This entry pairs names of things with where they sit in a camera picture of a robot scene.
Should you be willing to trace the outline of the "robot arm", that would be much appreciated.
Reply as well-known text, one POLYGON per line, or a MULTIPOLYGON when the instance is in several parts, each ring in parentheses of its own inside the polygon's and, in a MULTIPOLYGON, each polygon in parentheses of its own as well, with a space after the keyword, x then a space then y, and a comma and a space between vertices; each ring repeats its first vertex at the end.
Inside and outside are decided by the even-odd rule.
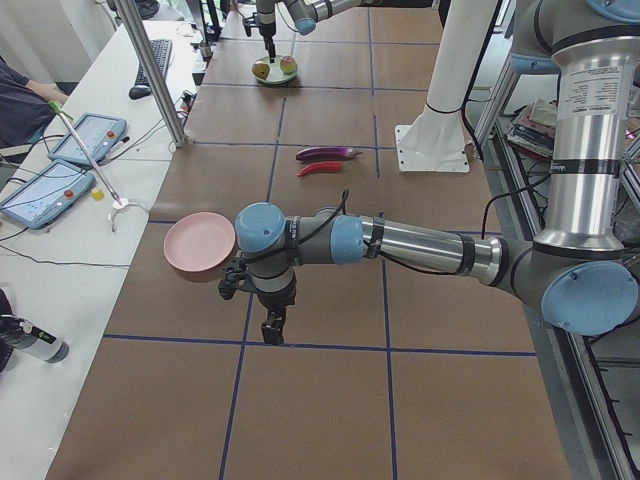
POLYGON ((621 262, 613 233, 628 121, 639 63, 635 1, 520 1, 511 60, 520 73, 559 76, 555 140, 545 225, 530 242, 475 239, 342 207, 288 217, 275 205, 244 208, 239 246, 223 270, 220 295, 255 294, 267 310, 268 344, 283 342, 295 301, 295 268, 383 257, 415 271, 470 276, 538 309, 550 324, 583 336, 630 320, 639 286, 621 262))
MULTIPOLYGON (((265 49, 270 62, 275 61, 276 47, 274 36, 276 35, 276 4, 274 0, 258 0, 256 12, 253 15, 255 28, 263 38, 265 49)), ((373 1, 359 0, 322 0, 322 1, 283 1, 296 30, 301 35, 313 32, 316 25, 330 19, 351 8, 364 7, 373 4, 373 1)))

